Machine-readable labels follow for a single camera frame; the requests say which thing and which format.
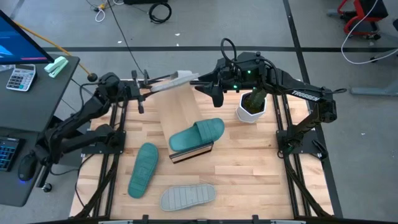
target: wooden workbench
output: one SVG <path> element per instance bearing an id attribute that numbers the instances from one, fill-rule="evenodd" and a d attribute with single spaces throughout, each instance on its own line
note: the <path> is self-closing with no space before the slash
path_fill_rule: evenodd
<path id="1" fill-rule="evenodd" d="M 267 96 L 266 113 L 256 123 L 245 124 L 239 122 L 235 114 L 240 94 L 224 94 L 223 107 L 214 108 L 209 96 L 198 91 L 194 93 L 203 119 L 221 118 L 225 123 L 225 132 L 215 142 L 211 153 L 178 164 L 169 159 L 168 139 L 164 138 L 151 98 L 144 102 L 144 114 L 138 113 L 136 102 L 130 102 L 125 125 L 126 148 L 119 160 L 111 218 L 141 219 L 144 214 L 149 215 L 150 219 L 251 219 L 251 215 L 255 214 L 262 219 L 293 218 L 284 162 L 277 157 L 277 121 L 272 95 Z M 288 99 L 292 120 L 299 123 L 308 115 L 307 104 L 293 96 L 288 96 Z M 283 109 L 281 111 L 286 128 Z M 110 116 L 111 112 L 93 120 L 92 129 L 108 123 Z M 134 199 L 127 194 L 127 185 L 136 154 L 145 142 L 158 147 L 159 163 L 145 195 Z M 102 157 L 93 156 L 81 168 L 77 189 L 85 203 L 97 188 Z M 311 155 L 300 155 L 300 158 L 307 188 L 318 203 L 332 214 L 320 161 Z M 169 187 L 204 183 L 215 186 L 216 200 L 177 212 L 163 212 L 160 209 L 160 196 Z M 297 189 L 300 214 L 303 215 L 298 192 Z M 107 195 L 105 191 L 100 214 L 103 214 Z M 75 195 L 70 215 L 78 213 L 81 208 Z"/>

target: computer monitor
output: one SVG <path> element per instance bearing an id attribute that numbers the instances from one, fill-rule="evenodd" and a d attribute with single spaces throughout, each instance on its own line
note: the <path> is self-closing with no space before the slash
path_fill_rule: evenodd
<path id="1" fill-rule="evenodd" d="M 0 65 L 52 62 L 54 59 L 0 10 Z"/>

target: white flower pot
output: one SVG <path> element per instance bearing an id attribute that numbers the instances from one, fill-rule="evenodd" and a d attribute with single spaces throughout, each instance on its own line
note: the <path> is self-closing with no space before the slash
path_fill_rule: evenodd
<path id="1" fill-rule="evenodd" d="M 266 112 L 266 108 L 267 108 L 267 98 L 264 99 L 264 107 L 262 109 L 262 111 L 260 113 L 256 113 L 256 114 L 251 114 L 248 111 L 246 111 L 243 107 L 242 107 L 242 101 L 243 98 L 251 93 L 243 93 L 241 95 L 241 100 L 239 102 L 239 107 L 236 108 L 236 115 L 238 116 L 238 119 L 242 122 L 245 123 L 254 123 L 256 122 L 261 115 L 263 115 Z"/>

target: black desk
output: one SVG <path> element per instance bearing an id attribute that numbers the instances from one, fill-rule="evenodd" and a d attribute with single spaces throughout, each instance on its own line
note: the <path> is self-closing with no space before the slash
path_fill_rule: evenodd
<path id="1" fill-rule="evenodd" d="M 68 65 L 55 78 L 44 71 L 46 64 L 36 65 L 36 81 L 28 92 L 6 89 L 12 70 L 0 73 L 1 127 L 35 132 L 46 129 L 80 61 L 78 57 L 66 58 Z"/>
<path id="2" fill-rule="evenodd" d="M 0 172 L 0 204 L 24 206 L 39 176 L 42 166 L 38 164 L 34 178 L 22 182 L 17 176 L 18 166 L 35 146 L 39 133 L 49 125 L 80 61 L 78 57 L 66 58 L 68 65 L 55 78 L 44 71 L 46 65 L 36 65 L 37 79 L 28 92 L 7 90 L 11 71 L 0 72 L 0 136 L 10 134 L 11 138 L 26 140 L 11 171 Z"/>

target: gray floor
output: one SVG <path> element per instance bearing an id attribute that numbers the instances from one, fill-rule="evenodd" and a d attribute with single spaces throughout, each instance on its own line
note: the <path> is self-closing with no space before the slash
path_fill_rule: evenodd
<path id="1" fill-rule="evenodd" d="M 100 0 L 91 0 L 99 4 Z M 396 35 L 391 20 L 398 17 L 398 2 L 384 0 L 391 14 L 380 23 L 383 32 Z M 298 39 L 302 47 L 340 47 L 344 24 L 326 16 L 340 0 L 290 0 Z M 11 14 L 16 0 L 2 0 L 0 8 Z M 173 16 L 168 23 L 155 25 L 147 15 L 131 6 L 115 6 L 114 11 L 130 46 L 218 46 L 223 37 L 238 46 L 293 47 L 282 1 L 275 0 L 170 0 Z M 139 6 L 148 10 L 149 6 Z M 63 47 L 124 47 L 110 10 L 102 23 L 83 0 L 24 1 L 15 20 Z M 49 44 L 35 40 L 44 47 Z M 397 47 L 398 43 L 380 39 L 375 43 L 352 38 L 347 47 Z M 98 75 L 114 72 L 129 78 L 136 69 L 128 52 L 72 52 Z M 263 52 L 278 67 L 300 78 L 295 52 Z M 141 68 L 151 78 L 177 69 L 206 73 L 221 58 L 218 51 L 134 52 Z M 398 59 L 391 57 L 377 64 L 352 65 L 339 53 L 303 54 L 311 83 L 328 88 L 388 85 L 397 79 Z M 351 60 L 364 61 L 369 53 L 349 53 Z M 86 82 L 78 68 L 74 79 Z M 345 218 L 397 221 L 398 168 L 395 144 L 398 121 L 396 98 L 336 95 L 338 120 L 323 125 L 333 173 Z M 58 166 L 59 172 L 70 167 Z M 75 174 L 51 177 L 54 191 L 44 194 L 34 189 L 23 208 L 0 206 L 0 223 L 28 223 L 66 218 L 73 197 Z"/>

